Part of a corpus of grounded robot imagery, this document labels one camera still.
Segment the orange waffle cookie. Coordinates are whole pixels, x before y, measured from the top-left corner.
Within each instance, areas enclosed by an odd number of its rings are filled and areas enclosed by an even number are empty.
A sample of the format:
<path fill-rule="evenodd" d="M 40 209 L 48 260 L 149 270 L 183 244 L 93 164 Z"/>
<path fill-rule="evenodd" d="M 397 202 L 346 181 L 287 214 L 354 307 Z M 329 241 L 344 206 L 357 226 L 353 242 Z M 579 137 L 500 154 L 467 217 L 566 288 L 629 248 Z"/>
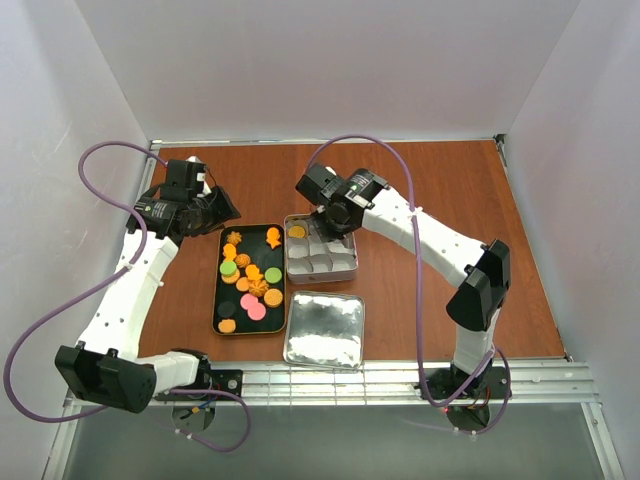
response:
<path fill-rule="evenodd" d="M 293 225 L 288 230 L 288 236 L 290 238 L 304 239 L 307 236 L 307 231 L 303 226 Z"/>

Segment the black cookie tray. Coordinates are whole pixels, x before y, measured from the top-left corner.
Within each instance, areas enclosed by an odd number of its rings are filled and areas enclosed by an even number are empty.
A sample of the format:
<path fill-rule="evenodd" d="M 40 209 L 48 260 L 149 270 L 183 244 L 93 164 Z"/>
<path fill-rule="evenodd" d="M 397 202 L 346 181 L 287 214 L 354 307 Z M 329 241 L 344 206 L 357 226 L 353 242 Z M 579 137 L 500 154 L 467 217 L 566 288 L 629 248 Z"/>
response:
<path fill-rule="evenodd" d="M 286 324 L 284 229 L 277 224 L 222 230 L 212 325 L 219 335 L 275 334 Z"/>

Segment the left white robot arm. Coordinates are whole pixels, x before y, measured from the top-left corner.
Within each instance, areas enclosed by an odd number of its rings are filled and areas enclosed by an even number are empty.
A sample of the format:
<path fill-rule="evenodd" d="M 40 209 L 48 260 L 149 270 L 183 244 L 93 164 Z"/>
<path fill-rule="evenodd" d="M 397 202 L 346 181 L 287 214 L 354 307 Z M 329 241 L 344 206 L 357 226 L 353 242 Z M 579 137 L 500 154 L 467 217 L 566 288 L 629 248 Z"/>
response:
<path fill-rule="evenodd" d="M 208 396 L 212 387 L 206 354 L 173 349 L 142 358 L 139 342 L 162 278 L 187 237 L 223 228 L 241 214 L 220 186 L 202 194 L 174 191 L 169 198 L 154 186 L 135 203 L 126 224 L 121 261 L 124 274 L 104 297 L 73 347 L 62 346 L 55 366 L 76 398 L 142 412 L 159 394 L 179 389 Z"/>

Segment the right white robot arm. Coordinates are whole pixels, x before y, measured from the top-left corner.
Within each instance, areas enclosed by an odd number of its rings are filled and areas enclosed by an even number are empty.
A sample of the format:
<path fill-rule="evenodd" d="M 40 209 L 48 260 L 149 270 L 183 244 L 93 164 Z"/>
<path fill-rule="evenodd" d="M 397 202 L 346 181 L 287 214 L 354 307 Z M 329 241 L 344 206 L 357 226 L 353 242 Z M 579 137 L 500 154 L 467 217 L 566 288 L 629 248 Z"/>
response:
<path fill-rule="evenodd" d="M 495 354 L 497 319 L 511 285 L 510 249 L 500 240 L 483 243 L 449 228 L 412 206 L 377 174 L 360 168 L 348 178 L 313 165 L 296 190 L 314 206 L 312 218 L 324 240 L 363 228 L 415 254 L 455 288 L 446 305 L 456 325 L 449 370 L 426 378 L 424 398 L 471 395 L 483 386 Z"/>

